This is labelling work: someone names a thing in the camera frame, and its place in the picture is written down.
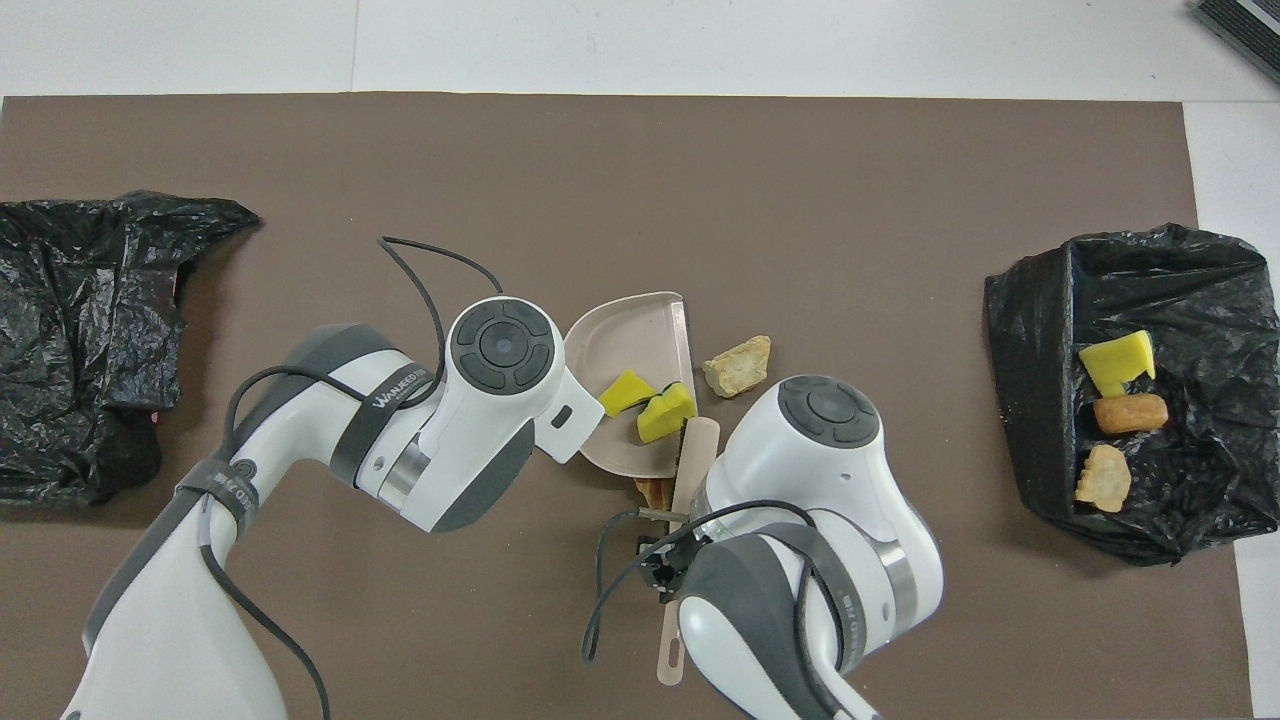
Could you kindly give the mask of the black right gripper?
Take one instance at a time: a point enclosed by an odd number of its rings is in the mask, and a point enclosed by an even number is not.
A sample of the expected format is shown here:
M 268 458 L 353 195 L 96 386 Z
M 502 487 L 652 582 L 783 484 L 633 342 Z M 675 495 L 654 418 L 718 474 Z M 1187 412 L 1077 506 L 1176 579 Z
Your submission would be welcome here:
M 645 585 L 658 593 L 677 593 L 704 539 L 695 530 L 678 538 L 640 537 L 640 560 L 645 562 Z

